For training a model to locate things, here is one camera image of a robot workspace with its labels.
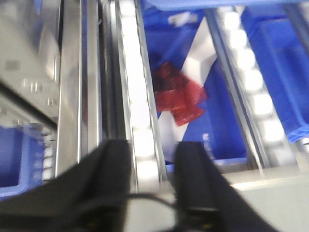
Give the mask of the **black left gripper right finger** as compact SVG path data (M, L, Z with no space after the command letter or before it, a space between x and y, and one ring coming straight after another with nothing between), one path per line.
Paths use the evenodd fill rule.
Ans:
M182 232L274 232L230 186L202 143L180 142L174 156L178 227Z

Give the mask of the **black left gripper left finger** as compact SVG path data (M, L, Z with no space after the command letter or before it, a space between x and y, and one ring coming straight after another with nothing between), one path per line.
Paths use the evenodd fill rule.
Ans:
M48 183L0 203L2 232L48 231L57 219L80 215L83 204L100 199L119 207L129 192L130 148L126 140L107 140L80 163Z

